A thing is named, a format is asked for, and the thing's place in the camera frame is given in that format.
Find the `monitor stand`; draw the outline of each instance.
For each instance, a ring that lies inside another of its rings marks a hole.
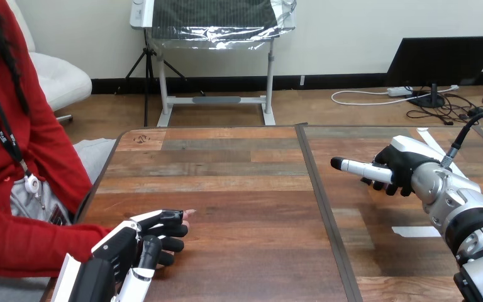
[[[430,93],[426,92],[417,99],[411,99],[410,103],[425,108],[439,108],[445,104],[445,99],[438,95],[438,85],[432,84]]]

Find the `robotic arm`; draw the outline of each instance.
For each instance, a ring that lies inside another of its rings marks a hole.
[[[444,167],[455,155],[452,150],[444,157],[422,142],[399,136],[372,164],[335,157],[331,165],[364,177],[367,184],[374,181],[376,190],[386,187],[388,195],[398,187],[403,196],[416,193],[455,256],[458,289],[466,301],[483,301],[483,194],[478,184]]]
[[[180,252],[188,229],[184,212],[158,210],[120,223],[92,249],[92,259],[80,263],[67,254],[52,302],[140,302],[145,299],[157,264],[171,265],[164,250]],[[118,294],[115,284],[123,282]]]

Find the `wood grain tabletop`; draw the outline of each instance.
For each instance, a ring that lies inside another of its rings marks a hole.
[[[387,196],[330,166],[334,156],[371,162],[396,135],[423,141],[417,128],[304,127],[364,301],[462,301],[453,255],[437,238],[404,238],[392,227],[428,227],[414,195]],[[433,127],[444,149],[460,128]],[[455,163],[483,192],[483,138],[470,131]]]
[[[428,131],[446,150],[459,129]],[[421,201],[330,166],[334,156],[370,162],[396,135],[423,140],[403,127],[129,131],[83,219],[115,227],[147,211],[197,210],[184,251],[157,272],[147,301],[461,301],[441,238],[392,230],[429,226]],[[483,192],[480,131],[455,163]]]
[[[195,209],[147,301],[346,301],[293,126],[125,133],[85,223]]]

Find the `white cable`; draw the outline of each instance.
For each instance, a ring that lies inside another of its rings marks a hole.
[[[451,88],[446,89],[446,90],[438,91],[438,93],[453,91],[453,90],[457,90],[457,89],[458,89],[458,86],[457,85],[452,85]],[[398,99],[397,101],[390,101],[390,102],[385,102],[385,103],[342,103],[342,102],[338,102],[337,100],[334,99],[334,96],[336,96],[337,94],[340,94],[340,93],[363,93],[363,94],[383,95],[383,94],[388,94],[388,92],[366,92],[366,91],[344,90],[344,91],[338,91],[338,92],[334,93],[330,97],[332,99],[332,101],[334,103],[336,103],[336,104],[340,104],[340,105],[352,105],[352,106],[388,105],[388,104],[396,104],[396,103],[400,103],[400,102],[406,102],[406,101],[409,101],[411,99],[425,98],[426,97],[425,95],[424,96],[414,96],[414,97],[407,98],[407,99]]]

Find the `monitor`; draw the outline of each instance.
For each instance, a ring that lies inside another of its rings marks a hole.
[[[437,108],[444,99],[438,86],[471,85],[483,70],[483,36],[403,38],[386,75],[386,86],[428,86],[425,96],[410,100]]]

